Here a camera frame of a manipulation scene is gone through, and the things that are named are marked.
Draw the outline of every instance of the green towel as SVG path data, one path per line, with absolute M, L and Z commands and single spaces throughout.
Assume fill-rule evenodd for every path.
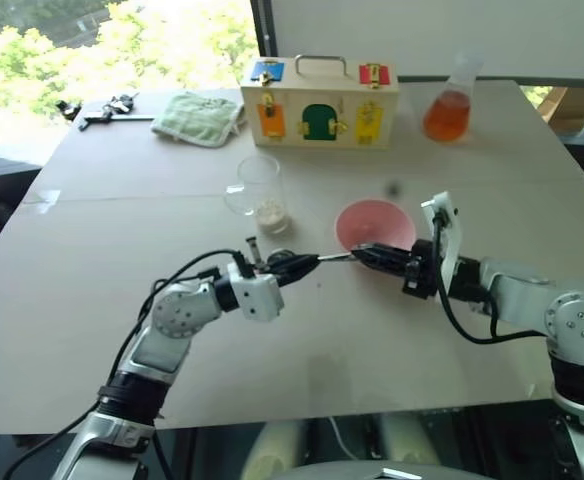
M 220 147 L 231 131 L 238 134 L 243 105 L 192 92 L 176 95 L 152 122 L 152 131 L 203 147 Z

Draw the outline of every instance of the glass cup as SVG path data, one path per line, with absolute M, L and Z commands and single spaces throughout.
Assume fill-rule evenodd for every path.
M 285 230 L 289 217 L 279 162 L 264 155 L 247 157 L 239 164 L 237 175 L 241 183 L 225 190 L 225 203 L 230 210 L 254 217 L 256 224 L 266 232 Z

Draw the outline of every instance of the pink bowl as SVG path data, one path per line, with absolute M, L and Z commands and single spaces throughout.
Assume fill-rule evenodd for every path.
M 339 214 L 336 236 L 346 250 L 369 242 L 410 250 L 416 241 L 416 229 L 412 219 L 393 203 L 361 200 Z

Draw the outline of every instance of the box handle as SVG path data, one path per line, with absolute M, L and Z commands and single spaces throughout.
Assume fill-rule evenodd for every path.
M 301 75 L 299 71 L 299 62 L 301 60 L 332 60 L 334 62 L 341 62 L 343 64 L 343 75 L 347 76 L 347 64 L 345 63 L 345 58 L 343 57 L 333 57 L 330 55 L 297 55 L 294 57 L 294 69 L 296 73 Z

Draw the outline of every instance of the green door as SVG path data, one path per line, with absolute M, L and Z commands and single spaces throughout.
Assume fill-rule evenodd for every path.
M 336 122 L 336 112 L 329 105 L 308 105 L 303 110 L 304 140 L 336 140 L 336 129 L 330 133 L 330 123 Z

